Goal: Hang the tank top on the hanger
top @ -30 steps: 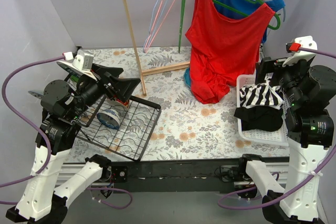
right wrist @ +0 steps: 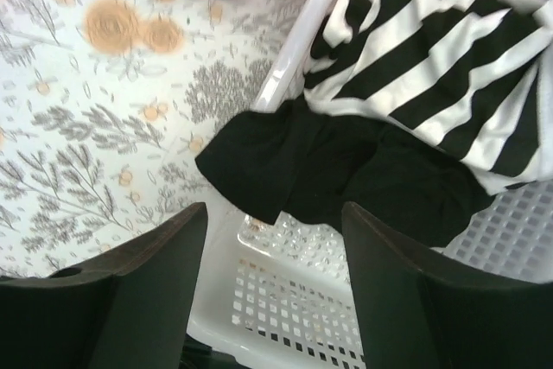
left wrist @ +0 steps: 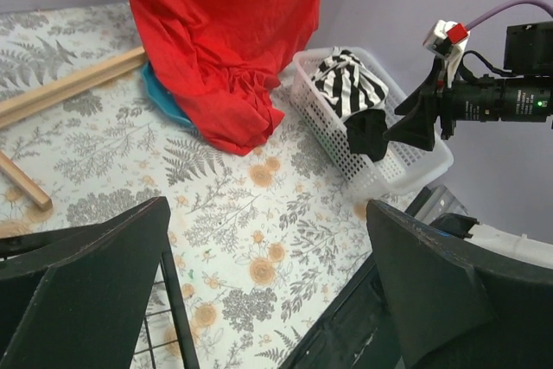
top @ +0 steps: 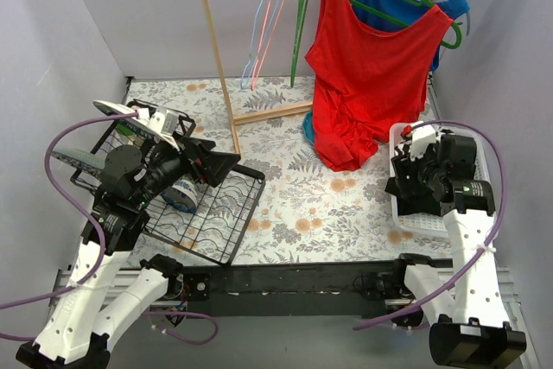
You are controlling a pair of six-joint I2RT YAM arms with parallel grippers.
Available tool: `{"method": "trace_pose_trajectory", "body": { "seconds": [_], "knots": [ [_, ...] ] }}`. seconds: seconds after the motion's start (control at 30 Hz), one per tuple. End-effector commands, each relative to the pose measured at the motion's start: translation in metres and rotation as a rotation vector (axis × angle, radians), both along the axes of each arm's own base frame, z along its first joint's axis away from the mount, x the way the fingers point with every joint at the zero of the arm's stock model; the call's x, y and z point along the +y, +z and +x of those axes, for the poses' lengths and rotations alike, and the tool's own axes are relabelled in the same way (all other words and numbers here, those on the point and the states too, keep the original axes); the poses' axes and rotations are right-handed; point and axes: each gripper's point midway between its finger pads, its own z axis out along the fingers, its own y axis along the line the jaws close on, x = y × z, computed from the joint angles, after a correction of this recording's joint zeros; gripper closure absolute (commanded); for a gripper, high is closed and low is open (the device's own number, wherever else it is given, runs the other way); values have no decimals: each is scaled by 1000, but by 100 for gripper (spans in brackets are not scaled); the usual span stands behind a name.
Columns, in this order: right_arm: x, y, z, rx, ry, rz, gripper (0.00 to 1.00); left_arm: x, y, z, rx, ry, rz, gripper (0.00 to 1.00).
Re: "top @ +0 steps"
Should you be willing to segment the black tank top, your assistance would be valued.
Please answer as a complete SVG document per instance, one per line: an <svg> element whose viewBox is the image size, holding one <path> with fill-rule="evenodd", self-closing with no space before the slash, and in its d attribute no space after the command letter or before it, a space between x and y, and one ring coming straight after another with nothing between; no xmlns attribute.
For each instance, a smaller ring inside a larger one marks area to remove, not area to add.
<svg viewBox="0 0 553 369"><path fill-rule="evenodd" d="M385 192L396 197L397 199L400 199L402 197L401 189L398 186L395 177L391 177L388 179L385 185Z"/></svg>

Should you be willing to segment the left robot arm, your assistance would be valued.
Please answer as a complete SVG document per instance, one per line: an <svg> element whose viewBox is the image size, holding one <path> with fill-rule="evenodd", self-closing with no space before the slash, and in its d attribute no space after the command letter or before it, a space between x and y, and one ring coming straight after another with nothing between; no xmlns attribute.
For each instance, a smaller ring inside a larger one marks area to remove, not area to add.
<svg viewBox="0 0 553 369"><path fill-rule="evenodd" d="M185 177L217 187L239 162L239 155L214 146L188 137L182 147L158 143L149 157L130 144L108 153L71 277L45 328L19 346L19 362L30 368L105 368L124 332L152 302L182 293L181 264L157 254L143 262L134 283L104 304L149 222L148 204Z"/></svg>

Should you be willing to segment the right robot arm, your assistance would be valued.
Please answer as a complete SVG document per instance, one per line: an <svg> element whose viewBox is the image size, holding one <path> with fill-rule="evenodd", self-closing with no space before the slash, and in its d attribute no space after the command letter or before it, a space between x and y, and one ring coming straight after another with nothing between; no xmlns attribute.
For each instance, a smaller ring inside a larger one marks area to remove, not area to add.
<svg viewBox="0 0 553 369"><path fill-rule="evenodd" d="M478 144L471 136L430 125L406 126L391 159L386 191L402 215L426 213L442 219L452 248L452 289L435 263L403 254L391 275L392 290L414 296L429 321L429 350L439 366L507 368L526 350L526 336L512 328L499 290L495 251L489 241L497 220L493 189L475 177Z"/></svg>

